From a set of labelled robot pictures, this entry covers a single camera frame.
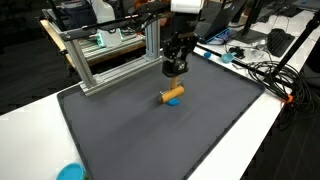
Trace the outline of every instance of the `gray mat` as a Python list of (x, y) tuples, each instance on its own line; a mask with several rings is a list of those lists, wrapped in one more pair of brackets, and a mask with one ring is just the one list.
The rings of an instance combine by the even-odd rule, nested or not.
[(91, 179), (187, 179), (264, 88), (197, 55), (181, 104), (159, 104), (169, 79), (161, 65), (92, 97), (58, 95)]

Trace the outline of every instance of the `electronic device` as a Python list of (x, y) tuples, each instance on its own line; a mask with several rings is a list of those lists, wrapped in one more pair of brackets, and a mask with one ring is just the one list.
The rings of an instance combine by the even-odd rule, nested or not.
[(213, 36), (227, 28), (229, 22), (238, 13), (245, 2), (246, 0), (234, 0), (228, 2), (220, 10), (212, 23), (199, 22), (195, 31), (199, 36), (199, 42), (202, 44), (209, 44)]
[(257, 42), (261, 39), (266, 38), (266, 34), (254, 31), (250, 29), (250, 27), (252, 24), (257, 22), (262, 8), (266, 7), (270, 3), (270, 1), (267, 1), (266, 3), (264, 0), (254, 0), (244, 28), (234, 36), (234, 39), (246, 44), (251, 44), (253, 42)]
[(320, 10), (320, 0), (298, 0), (293, 3), (302, 9)]
[(287, 34), (283, 29), (272, 29), (268, 34), (267, 47), (272, 55), (281, 57), (293, 40), (294, 36)]

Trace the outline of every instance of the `laptop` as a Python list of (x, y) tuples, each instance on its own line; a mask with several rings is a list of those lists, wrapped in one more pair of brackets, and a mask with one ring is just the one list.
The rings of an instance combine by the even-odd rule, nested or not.
[(212, 37), (224, 31), (232, 18), (239, 12), (246, 0), (233, 0), (224, 5), (212, 23), (199, 22), (195, 33), (199, 42), (209, 44)]
[(320, 10), (320, 0), (298, 0), (293, 5), (302, 9)]

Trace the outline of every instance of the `black mat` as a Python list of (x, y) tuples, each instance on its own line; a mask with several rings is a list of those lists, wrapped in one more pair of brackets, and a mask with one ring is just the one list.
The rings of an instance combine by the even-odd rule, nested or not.
[(58, 95), (91, 179), (186, 179), (264, 88), (200, 56), (190, 56), (185, 94), (159, 104), (169, 79), (156, 66), (92, 97)]

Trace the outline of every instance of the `white table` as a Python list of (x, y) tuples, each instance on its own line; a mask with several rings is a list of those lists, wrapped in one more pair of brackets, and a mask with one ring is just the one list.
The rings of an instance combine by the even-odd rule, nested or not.
[[(298, 36), (312, 17), (311, 12), (304, 11), (291, 18), (288, 33)], [(258, 23), (254, 29), (268, 33), (274, 20), (275, 17), (271, 17), (269, 23)], [(279, 17), (274, 27), (285, 28), (286, 22), (286, 18)], [(319, 36), (318, 28), (289, 64), (300, 70)], [(223, 47), (207, 48), (224, 53)], [(204, 53), (199, 48), (195, 52)], [(215, 56), (211, 60), (222, 64)], [(236, 70), (231, 64), (222, 65), (246, 76), (245, 70)], [(56, 95), (0, 116), (0, 179), (53, 180), (64, 166), (72, 162), (81, 163)], [(280, 101), (265, 92), (223, 137), (190, 179), (239, 179), (280, 110)]]

